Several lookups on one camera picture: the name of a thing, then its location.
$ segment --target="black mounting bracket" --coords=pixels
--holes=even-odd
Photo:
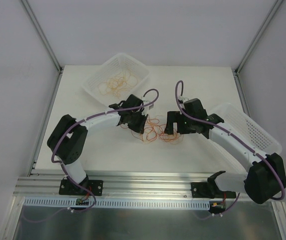
[[[95,196],[101,196],[103,194],[103,181],[102,180],[86,180],[85,183],[81,184],[84,188],[89,189]],[[68,179],[63,179],[59,186],[59,195],[75,195],[84,196],[87,194],[86,191],[75,186]]]
[[[236,198],[236,193],[234,191],[221,191],[216,190],[215,193],[205,194],[208,193],[208,183],[206,182],[191,182],[191,191],[192,191],[192,198],[194,199],[222,199],[224,198],[224,193],[226,198],[234,199]]]

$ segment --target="white wall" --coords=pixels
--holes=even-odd
[[[286,170],[286,1],[240,79],[252,117],[282,144]]]
[[[275,0],[30,0],[62,65],[236,68]]]
[[[0,227],[30,163],[57,71],[18,0],[0,0]]]

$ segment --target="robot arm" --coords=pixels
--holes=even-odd
[[[143,107],[136,110],[124,110],[142,105],[143,101],[131,94],[126,101],[110,105],[106,112],[111,112],[110,110],[122,111],[107,113],[88,121],[84,121],[83,123],[75,126],[72,131],[69,132],[57,149],[56,155],[61,160],[61,164],[64,165],[64,169],[71,179],[86,189],[89,185],[88,176],[86,175],[79,159],[86,137],[101,129],[119,126],[121,124],[127,124],[129,129],[137,133],[144,133],[144,126],[148,117],[146,110],[144,110]],[[63,134],[70,126],[80,120],[81,119],[75,119],[70,115],[63,116],[47,141],[48,147],[54,151]]]
[[[214,198],[220,191],[242,192],[247,193],[258,204],[272,198],[280,192],[280,185],[271,170],[256,155],[265,157],[276,171],[283,187],[286,188],[283,160],[278,154],[268,155],[264,151],[256,149],[231,125],[225,123],[221,117],[216,114],[207,115],[199,99],[183,100],[182,97],[179,100],[179,103],[184,107],[183,111],[189,116],[201,120],[201,122],[186,117],[180,111],[169,111],[165,133],[173,134],[173,124],[177,123],[177,132],[180,134],[202,134],[227,150],[248,172],[247,174],[226,173],[225,171],[215,173],[209,177],[207,185],[202,184],[201,187],[197,188],[197,192],[201,196]],[[254,149],[255,153],[253,154],[246,146]]]

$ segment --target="white tabletop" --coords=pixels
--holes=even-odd
[[[60,169],[59,164],[51,163],[52,152],[46,142],[63,115],[82,118],[106,109],[81,87],[82,82],[98,68],[65,66],[36,169]],[[148,69],[151,72],[149,80],[134,94],[141,97],[150,88],[158,89],[159,100],[149,114],[151,117],[163,115],[160,118],[164,123],[168,111],[177,111],[174,88],[178,80],[184,80],[184,96],[199,98],[207,110],[222,102],[230,102],[242,109],[231,68],[148,66]],[[144,144],[134,138],[130,130],[120,127],[104,129],[88,137],[80,158],[84,169],[92,171],[214,173],[239,170],[235,159],[202,135],[187,134],[176,145],[161,140]]]

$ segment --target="basket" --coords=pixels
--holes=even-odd
[[[149,70],[141,62],[119,53],[105,62],[86,79],[83,89],[105,106],[125,100],[149,77]]]
[[[209,114],[219,115],[226,123],[229,123],[246,140],[267,154],[280,154],[282,146],[253,119],[239,111],[232,104],[223,103],[209,111]]]

